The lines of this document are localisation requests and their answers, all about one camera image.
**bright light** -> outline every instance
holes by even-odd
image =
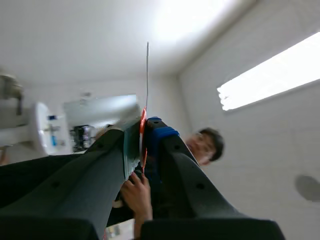
[[[226,82],[217,90],[225,111],[320,79],[320,32]]]
[[[178,41],[200,32],[234,5],[234,0],[162,0],[155,23],[157,39]]]

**mirror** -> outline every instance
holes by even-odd
[[[63,105],[74,152],[88,149],[104,127],[141,114],[136,95],[112,96],[66,102]]]

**black hair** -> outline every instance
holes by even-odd
[[[215,146],[215,154],[210,159],[211,162],[217,161],[222,154],[224,153],[225,141],[224,138],[220,135],[217,130],[212,129],[211,127],[204,128],[199,131],[201,134],[206,134],[211,137],[213,144]]]

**hand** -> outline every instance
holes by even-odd
[[[141,181],[134,172],[131,179],[134,184],[129,180],[126,181],[120,189],[121,194],[135,216],[150,220],[152,219],[152,206],[149,181],[144,174]]]

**white sink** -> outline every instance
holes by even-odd
[[[29,113],[29,134],[34,148],[44,155],[54,155],[56,146],[52,144],[52,135],[49,131],[49,120],[51,116],[49,108],[42,102],[35,103]]]
[[[0,129],[0,145],[14,145],[32,141],[35,150],[42,156],[54,155],[49,116],[52,113],[42,102],[35,103],[29,112],[29,124],[14,128]]]

